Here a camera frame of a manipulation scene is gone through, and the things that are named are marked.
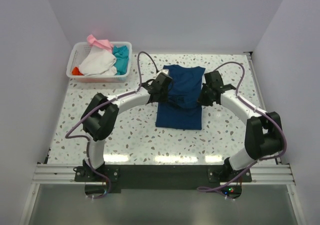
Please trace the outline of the blue mickey t-shirt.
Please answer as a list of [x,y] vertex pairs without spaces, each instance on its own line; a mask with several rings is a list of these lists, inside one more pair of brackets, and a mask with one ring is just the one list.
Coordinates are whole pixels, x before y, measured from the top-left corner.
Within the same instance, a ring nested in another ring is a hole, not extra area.
[[168,101],[159,103],[155,126],[178,130],[202,129],[202,106],[197,102],[205,68],[182,67],[178,64],[164,65],[173,80]]

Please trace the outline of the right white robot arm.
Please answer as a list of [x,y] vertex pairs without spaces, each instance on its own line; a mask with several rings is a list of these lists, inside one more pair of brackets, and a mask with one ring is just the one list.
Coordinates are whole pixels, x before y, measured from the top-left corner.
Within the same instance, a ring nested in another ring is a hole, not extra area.
[[224,84],[218,71],[204,75],[198,97],[202,106],[218,104],[230,110],[245,125],[244,148],[224,160],[220,177],[242,171],[266,156],[286,150],[280,115],[259,109],[239,94],[239,88]]

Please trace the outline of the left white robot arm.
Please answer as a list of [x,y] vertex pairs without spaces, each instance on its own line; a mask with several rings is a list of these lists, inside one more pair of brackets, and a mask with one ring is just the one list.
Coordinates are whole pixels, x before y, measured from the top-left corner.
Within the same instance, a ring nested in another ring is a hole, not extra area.
[[96,94],[81,117],[82,129],[90,140],[85,163],[95,170],[103,166],[105,140],[112,133],[117,116],[137,106],[166,102],[169,90],[173,87],[172,82],[169,70],[162,69],[155,78],[142,83],[139,90],[117,94],[112,98],[102,93]]

